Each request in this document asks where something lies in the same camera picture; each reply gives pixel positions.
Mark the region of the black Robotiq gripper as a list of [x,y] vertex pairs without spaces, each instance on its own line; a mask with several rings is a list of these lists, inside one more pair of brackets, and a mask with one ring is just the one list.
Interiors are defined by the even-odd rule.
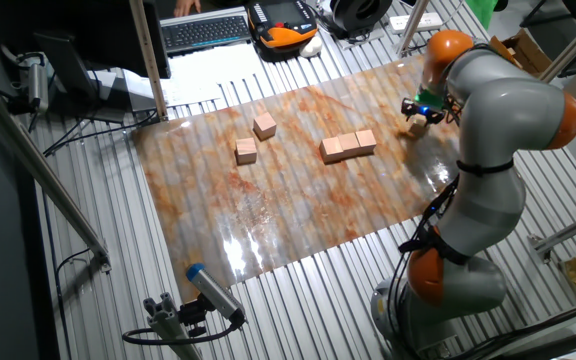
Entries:
[[445,112],[441,112],[426,104],[414,102],[410,98],[404,98],[402,100],[401,113],[406,117],[413,115],[422,116],[431,124],[439,124],[446,117]]

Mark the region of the person hand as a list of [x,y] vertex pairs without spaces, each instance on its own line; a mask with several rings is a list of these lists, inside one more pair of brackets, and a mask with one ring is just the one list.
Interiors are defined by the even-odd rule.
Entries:
[[176,0],[173,9],[173,15],[175,17],[184,17],[201,12],[202,6],[200,0]]

